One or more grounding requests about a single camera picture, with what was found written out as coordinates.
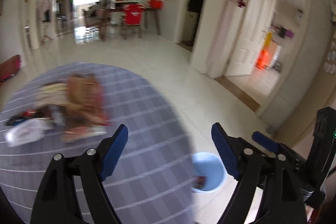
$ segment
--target dark doorway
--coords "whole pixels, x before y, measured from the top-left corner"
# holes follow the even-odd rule
[[[181,46],[191,51],[194,45],[196,31],[204,0],[189,0],[188,11],[185,15],[184,33]]]

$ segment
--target doorway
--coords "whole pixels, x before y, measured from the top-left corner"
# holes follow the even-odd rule
[[[306,0],[249,0],[223,76],[216,79],[256,111],[277,84],[300,31]]]
[[[189,0],[181,42],[178,44],[192,52],[204,0]]]

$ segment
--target blue gripper pad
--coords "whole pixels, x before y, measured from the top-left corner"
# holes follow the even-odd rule
[[[104,181],[111,176],[128,140],[128,129],[124,126],[102,160],[100,177]]]
[[[211,137],[226,171],[237,180],[240,175],[240,172],[238,171],[237,157],[216,123],[212,126]]]
[[[256,131],[252,134],[252,140],[266,148],[269,152],[277,153],[279,151],[278,143]]]

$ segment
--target white door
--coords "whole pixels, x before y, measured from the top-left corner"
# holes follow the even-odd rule
[[[277,0],[249,0],[225,76],[250,75],[263,48]]]

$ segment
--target striped tablecloth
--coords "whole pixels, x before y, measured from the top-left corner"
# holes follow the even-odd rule
[[[41,85],[72,73],[94,73],[104,87],[110,117],[107,134],[74,143],[61,141],[61,128],[34,143],[8,147],[4,122],[33,106]],[[104,187],[124,224],[193,223],[194,179],[188,139],[165,99],[144,78],[106,65],[73,63],[52,69],[14,93],[0,115],[0,186],[25,223],[30,223],[36,192],[54,154],[81,155],[113,135],[120,124],[129,130],[125,150]],[[83,218],[93,223],[79,177],[76,191]]]

